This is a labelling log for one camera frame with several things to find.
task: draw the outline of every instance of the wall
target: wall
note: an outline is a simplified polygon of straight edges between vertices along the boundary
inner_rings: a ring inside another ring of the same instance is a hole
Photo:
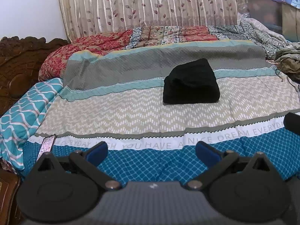
[[[0,38],[67,39],[58,0],[0,0]]]

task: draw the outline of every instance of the red floral blanket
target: red floral blanket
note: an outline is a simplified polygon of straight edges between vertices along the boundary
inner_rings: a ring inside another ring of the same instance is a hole
[[[215,35],[209,34],[206,26],[150,26],[135,28],[122,33],[102,33],[95,36],[82,37],[52,52],[43,63],[39,71],[38,80],[45,81],[56,77],[63,78],[69,57],[74,52],[82,50],[106,55],[109,52],[122,49],[205,40],[218,40]]]

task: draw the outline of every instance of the glittery phone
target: glittery phone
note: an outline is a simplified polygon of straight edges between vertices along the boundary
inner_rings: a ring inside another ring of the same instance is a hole
[[[50,152],[52,150],[53,144],[55,142],[56,135],[51,135],[44,138],[42,146],[40,147],[40,152],[38,153],[37,160],[41,157],[44,152]]]

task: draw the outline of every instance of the beige curtain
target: beige curtain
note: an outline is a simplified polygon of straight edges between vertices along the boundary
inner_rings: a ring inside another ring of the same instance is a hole
[[[242,0],[59,0],[71,41],[141,26],[236,24],[239,1]]]

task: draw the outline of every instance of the carved wooden headboard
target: carved wooden headboard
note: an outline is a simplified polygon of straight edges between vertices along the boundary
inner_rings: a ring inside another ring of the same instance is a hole
[[[0,117],[38,81],[47,56],[67,45],[63,39],[3,37],[0,41]]]

